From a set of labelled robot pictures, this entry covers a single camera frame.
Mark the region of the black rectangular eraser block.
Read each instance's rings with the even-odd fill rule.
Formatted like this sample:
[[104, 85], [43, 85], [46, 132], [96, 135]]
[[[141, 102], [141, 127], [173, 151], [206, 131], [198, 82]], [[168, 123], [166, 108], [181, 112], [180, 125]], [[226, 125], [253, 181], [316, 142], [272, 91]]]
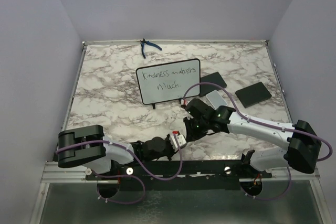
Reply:
[[[214, 72], [211, 74], [208, 74], [206, 76], [201, 77], [201, 82], [210, 82], [214, 83], [218, 86], [221, 86], [222, 88], [226, 88], [227, 84], [224, 81], [223, 77], [219, 74], [219, 72]], [[200, 85], [200, 97], [206, 96], [208, 93], [217, 90], [219, 91], [220, 88], [217, 88], [213, 85]]]

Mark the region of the black framed whiteboard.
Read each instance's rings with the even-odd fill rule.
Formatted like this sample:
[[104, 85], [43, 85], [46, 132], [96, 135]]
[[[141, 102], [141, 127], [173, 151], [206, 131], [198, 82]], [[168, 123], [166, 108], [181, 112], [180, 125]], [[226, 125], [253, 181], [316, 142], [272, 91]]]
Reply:
[[201, 62], [197, 58], [140, 67], [135, 74], [144, 105], [200, 94]]

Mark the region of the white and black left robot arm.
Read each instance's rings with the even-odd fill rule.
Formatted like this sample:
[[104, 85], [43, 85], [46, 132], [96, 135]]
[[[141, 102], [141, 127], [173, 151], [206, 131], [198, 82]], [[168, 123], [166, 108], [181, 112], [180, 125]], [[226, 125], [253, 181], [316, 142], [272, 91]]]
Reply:
[[171, 159], [181, 150], [180, 134], [174, 132], [166, 138], [154, 137], [146, 142], [121, 143], [105, 136], [101, 125], [65, 130], [58, 134], [56, 155], [58, 167], [84, 166], [104, 179], [115, 175], [116, 166], [142, 165], [161, 157]]

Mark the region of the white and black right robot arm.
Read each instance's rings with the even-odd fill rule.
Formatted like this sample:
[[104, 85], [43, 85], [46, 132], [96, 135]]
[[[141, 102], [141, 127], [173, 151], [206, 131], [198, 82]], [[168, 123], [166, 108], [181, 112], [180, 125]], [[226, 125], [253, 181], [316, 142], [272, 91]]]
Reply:
[[187, 141], [199, 140], [209, 131], [247, 135], [275, 145], [266, 151], [249, 151], [242, 157], [241, 171], [246, 177], [278, 167], [291, 167], [312, 174], [316, 168], [321, 141], [310, 124], [277, 123], [242, 114], [235, 108], [221, 105], [211, 108], [200, 99], [184, 106], [191, 119], [184, 118]]

